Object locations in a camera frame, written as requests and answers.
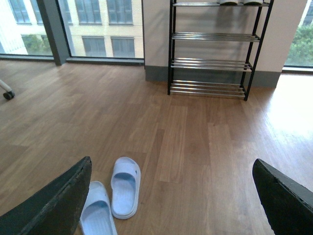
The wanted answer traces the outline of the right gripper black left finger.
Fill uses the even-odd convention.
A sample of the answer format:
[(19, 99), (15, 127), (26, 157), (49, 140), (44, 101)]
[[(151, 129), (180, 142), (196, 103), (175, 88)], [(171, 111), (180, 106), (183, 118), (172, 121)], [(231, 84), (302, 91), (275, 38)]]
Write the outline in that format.
[(91, 178), (92, 162), (83, 157), (0, 217), (2, 235), (72, 235), (79, 223)]

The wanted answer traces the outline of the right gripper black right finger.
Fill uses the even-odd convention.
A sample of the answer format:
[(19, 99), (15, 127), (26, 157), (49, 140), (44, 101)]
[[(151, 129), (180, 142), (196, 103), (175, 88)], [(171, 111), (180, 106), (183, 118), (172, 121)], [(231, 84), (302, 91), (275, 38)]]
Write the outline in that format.
[(313, 193), (261, 159), (252, 176), (268, 223), (276, 235), (313, 233)]

